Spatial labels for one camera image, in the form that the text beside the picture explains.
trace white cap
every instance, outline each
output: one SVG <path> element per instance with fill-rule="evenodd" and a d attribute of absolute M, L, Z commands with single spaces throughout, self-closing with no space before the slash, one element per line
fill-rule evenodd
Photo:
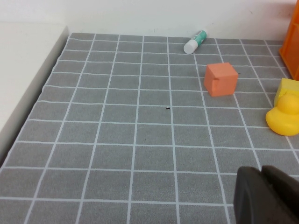
<path fill-rule="evenodd" d="M 191 39 L 187 42 L 187 44 L 185 44 L 184 52 L 188 55 L 192 54 L 196 50 L 197 47 L 198 47 L 197 41 L 194 39 Z"/>

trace black object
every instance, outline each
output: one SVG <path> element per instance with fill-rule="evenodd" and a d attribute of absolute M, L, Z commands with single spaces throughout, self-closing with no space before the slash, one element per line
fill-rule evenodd
<path fill-rule="evenodd" d="M 234 210 L 237 224 L 299 224 L 299 182 L 273 166 L 240 167 Z"/>

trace glue stick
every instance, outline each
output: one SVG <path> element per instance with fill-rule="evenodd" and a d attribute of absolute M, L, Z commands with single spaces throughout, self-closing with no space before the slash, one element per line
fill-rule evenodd
<path fill-rule="evenodd" d="M 191 40 L 187 42 L 184 46 L 184 52 L 186 54 L 192 54 L 196 48 L 206 39 L 207 31 L 199 31 Z"/>

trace orange plastic container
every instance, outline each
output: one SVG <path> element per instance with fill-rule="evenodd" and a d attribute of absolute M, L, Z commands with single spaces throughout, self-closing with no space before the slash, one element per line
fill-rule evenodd
<path fill-rule="evenodd" d="M 279 52 L 292 78 L 299 81 L 299 1 Z"/>

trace yellow block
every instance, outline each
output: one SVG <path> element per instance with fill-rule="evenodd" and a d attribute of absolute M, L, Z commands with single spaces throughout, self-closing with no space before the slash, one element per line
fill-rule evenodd
<path fill-rule="evenodd" d="M 282 78 L 279 88 L 274 98 L 274 106 L 277 106 L 278 100 L 285 94 L 290 93 L 299 97 L 299 81 L 288 78 Z"/>

